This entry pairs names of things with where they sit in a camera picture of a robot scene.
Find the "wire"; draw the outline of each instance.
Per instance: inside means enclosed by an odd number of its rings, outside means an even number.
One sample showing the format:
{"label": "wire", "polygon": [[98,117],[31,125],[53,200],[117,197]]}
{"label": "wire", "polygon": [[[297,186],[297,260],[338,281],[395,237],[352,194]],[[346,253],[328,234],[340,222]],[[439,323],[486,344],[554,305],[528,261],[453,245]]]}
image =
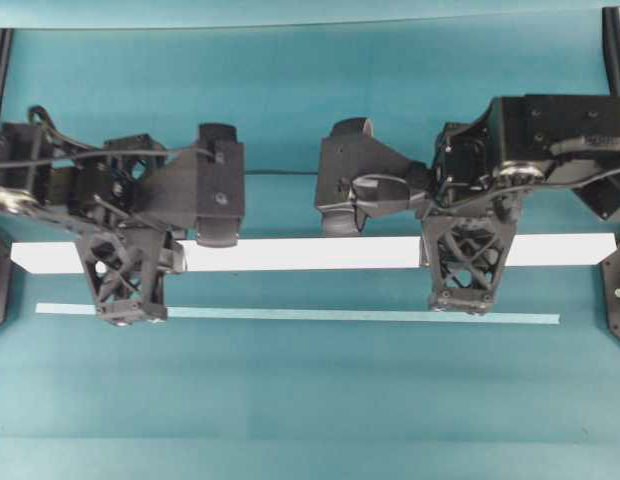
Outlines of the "wire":
{"label": "wire", "polygon": [[168,150],[89,150],[87,152],[75,153],[72,155],[63,155],[60,157],[48,157],[39,158],[35,160],[22,160],[19,162],[0,162],[0,168],[23,168],[23,167],[36,167],[40,165],[50,165],[56,162],[62,161],[76,161],[86,160],[89,158],[106,157],[106,156],[131,156],[131,155],[144,155],[150,157],[169,157],[171,155],[177,155],[179,153],[195,151],[210,157],[214,155],[205,148],[200,147],[183,147],[172,148]]}
{"label": "wire", "polygon": [[35,105],[28,109],[28,122],[30,122],[32,125],[40,125],[51,136],[57,138],[58,140],[61,140],[63,143],[67,143],[83,150],[99,150],[98,147],[94,147],[87,143],[75,140],[74,138],[70,138],[57,130],[57,127],[52,121],[52,117],[50,117],[48,111],[41,105]]}
{"label": "wire", "polygon": [[556,190],[556,189],[581,188],[581,187],[585,187],[586,185],[592,182],[603,180],[604,178],[611,177],[613,175],[619,175],[619,174],[620,174],[620,167],[614,168],[612,170],[607,170],[605,172],[588,175],[587,177],[583,177],[573,182],[516,185],[514,187],[506,187],[506,188],[501,188],[501,189],[496,189],[496,190],[488,190],[481,195],[477,195],[476,197],[470,198],[468,200],[457,202],[451,205],[450,207],[437,206],[437,209],[444,213],[446,212],[453,213],[459,210],[460,208],[467,207],[468,205],[472,205],[474,203],[483,202],[486,200],[492,200],[493,198],[501,196],[501,195],[505,195],[506,193],[521,192],[521,191],[526,191],[526,190],[540,190],[540,189]]}

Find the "screw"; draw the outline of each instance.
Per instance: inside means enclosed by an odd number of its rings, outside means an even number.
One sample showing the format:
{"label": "screw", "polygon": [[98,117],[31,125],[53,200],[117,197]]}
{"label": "screw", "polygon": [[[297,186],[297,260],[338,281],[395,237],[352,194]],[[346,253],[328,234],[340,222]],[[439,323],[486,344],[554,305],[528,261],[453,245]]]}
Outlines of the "screw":
{"label": "screw", "polygon": [[217,192],[214,194],[214,201],[217,202],[219,205],[227,205],[228,197],[223,192]]}
{"label": "screw", "polygon": [[123,185],[121,185],[119,182],[115,182],[115,184],[112,186],[112,193],[114,193],[115,197],[120,197],[121,195],[123,195]]}

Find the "white rod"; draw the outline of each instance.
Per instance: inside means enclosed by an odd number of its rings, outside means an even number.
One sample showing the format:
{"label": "white rod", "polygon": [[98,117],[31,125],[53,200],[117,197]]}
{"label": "white rod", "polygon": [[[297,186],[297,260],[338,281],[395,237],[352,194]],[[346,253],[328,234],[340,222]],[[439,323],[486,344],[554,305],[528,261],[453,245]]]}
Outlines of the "white rod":
{"label": "white rod", "polygon": [[[419,237],[268,238],[227,249],[184,246],[188,270],[341,270],[417,268]],[[509,266],[596,265],[616,250],[612,233],[517,235]],[[82,273],[72,242],[16,242],[12,260],[30,273]]]}
{"label": "white rod", "polygon": [[[95,315],[93,305],[38,303],[36,313],[54,315]],[[168,307],[169,318],[245,319],[245,320],[319,320],[355,322],[427,322],[558,325],[558,314],[488,313],[467,315],[460,312],[418,312],[388,310],[312,310],[268,308]]]}

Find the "teal surface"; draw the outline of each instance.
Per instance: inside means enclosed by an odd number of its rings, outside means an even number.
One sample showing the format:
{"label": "teal surface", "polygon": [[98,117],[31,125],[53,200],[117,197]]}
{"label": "teal surface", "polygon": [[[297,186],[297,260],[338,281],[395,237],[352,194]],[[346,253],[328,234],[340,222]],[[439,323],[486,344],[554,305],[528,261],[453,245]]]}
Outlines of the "teal surface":
{"label": "teal surface", "polygon": [[[3,119],[40,103],[86,141],[170,146],[234,123],[248,168],[316,168],[333,122],[432,155],[490,97],[606,93],[596,10],[386,24],[19,31]],[[251,176],[245,237],[317,235],[313,178]],[[569,192],[526,233],[615,231]],[[418,231],[408,215],[369,234]],[[68,238],[0,218],[16,240]],[[191,273],[170,305],[423,310],[425,269]],[[78,275],[15,272],[0,330],[1,479],[620,480],[620,344],[596,267],[509,268],[497,312],[558,326],[179,319],[115,329],[35,315],[89,303]]]}
{"label": "teal surface", "polygon": [[0,0],[0,27],[199,28],[406,20],[560,12],[616,5],[601,0]]}

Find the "teal background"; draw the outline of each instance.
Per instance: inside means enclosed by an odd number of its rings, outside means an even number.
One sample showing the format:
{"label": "teal background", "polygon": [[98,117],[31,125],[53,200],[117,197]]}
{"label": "teal background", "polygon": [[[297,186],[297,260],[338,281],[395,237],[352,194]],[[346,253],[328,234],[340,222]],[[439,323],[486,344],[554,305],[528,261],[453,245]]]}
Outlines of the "teal background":
{"label": "teal background", "polygon": [[0,0],[0,27],[200,28],[561,12],[610,0]]}
{"label": "teal background", "polygon": [[[596,9],[20,30],[3,120],[39,103],[88,142],[148,132],[169,146],[191,142],[199,122],[228,122],[248,168],[314,170],[332,123],[367,115],[379,139],[429,161],[443,123],[473,120],[492,96],[607,93],[600,37]],[[313,182],[250,176],[244,238],[318,235]],[[409,215],[369,227],[419,231]],[[70,238],[6,217],[0,229]],[[535,194],[520,224],[600,231],[620,225],[598,222],[570,192]],[[601,288],[597,267],[507,269],[495,311],[560,313],[559,326],[184,319],[115,329],[35,315],[39,301],[89,303],[84,279],[17,269],[0,330],[0,478],[620,479],[620,344]],[[170,278],[166,295],[174,306],[423,310],[429,290],[425,269],[190,273]]]}

